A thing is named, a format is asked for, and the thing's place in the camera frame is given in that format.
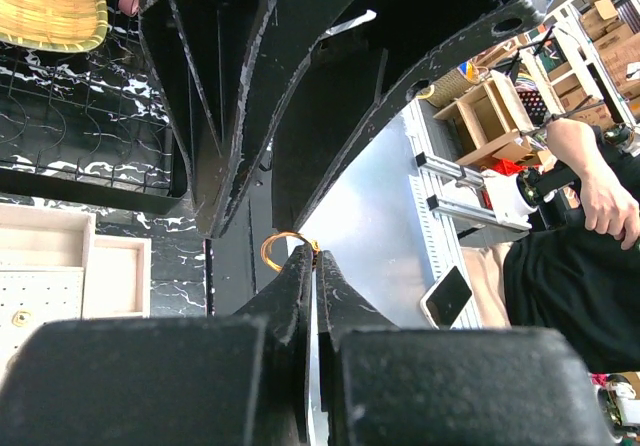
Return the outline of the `operator forearm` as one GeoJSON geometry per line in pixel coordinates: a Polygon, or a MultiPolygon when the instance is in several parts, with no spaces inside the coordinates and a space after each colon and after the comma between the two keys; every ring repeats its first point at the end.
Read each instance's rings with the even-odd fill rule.
{"type": "Polygon", "coordinates": [[[583,122],[558,119],[547,126],[551,153],[566,164],[583,183],[613,184],[617,177],[598,149],[593,129],[583,122]]]}

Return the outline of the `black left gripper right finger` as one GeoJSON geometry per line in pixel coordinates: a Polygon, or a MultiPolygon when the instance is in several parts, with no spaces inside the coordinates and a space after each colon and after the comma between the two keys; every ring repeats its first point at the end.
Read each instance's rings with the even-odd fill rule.
{"type": "Polygon", "coordinates": [[[322,408],[332,445],[604,445],[587,369],[556,331],[402,329],[316,269],[322,408]]]}

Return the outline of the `operator hand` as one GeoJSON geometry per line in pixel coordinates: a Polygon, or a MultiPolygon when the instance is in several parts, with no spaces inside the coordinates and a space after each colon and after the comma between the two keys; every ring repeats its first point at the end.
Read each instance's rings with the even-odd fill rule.
{"type": "Polygon", "coordinates": [[[589,171],[581,182],[585,228],[610,235],[630,250],[639,239],[639,203],[610,169],[589,171]]]}

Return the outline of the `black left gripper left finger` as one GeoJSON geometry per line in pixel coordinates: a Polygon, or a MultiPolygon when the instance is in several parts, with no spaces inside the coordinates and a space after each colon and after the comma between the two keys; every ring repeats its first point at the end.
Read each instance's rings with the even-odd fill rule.
{"type": "Polygon", "coordinates": [[[5,445],[305,445],[313,253],[222,317],[52,322],[1,386],[5,445]]]}

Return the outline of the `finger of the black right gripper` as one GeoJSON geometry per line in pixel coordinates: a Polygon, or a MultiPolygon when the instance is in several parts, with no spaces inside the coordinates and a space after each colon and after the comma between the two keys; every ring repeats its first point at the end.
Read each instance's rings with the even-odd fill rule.
{"type": "Polygon", "coordinates": [[[356,0],[376,14],[314,49],[275,132],[272,224],[299,229],[417,93],[541,23],[546,0],[356,0]]]}
{"type": "Polygon", "coordinates": [[[140,0],[198,230],[231,222],[310,55],[354,0],[140,0]]]}

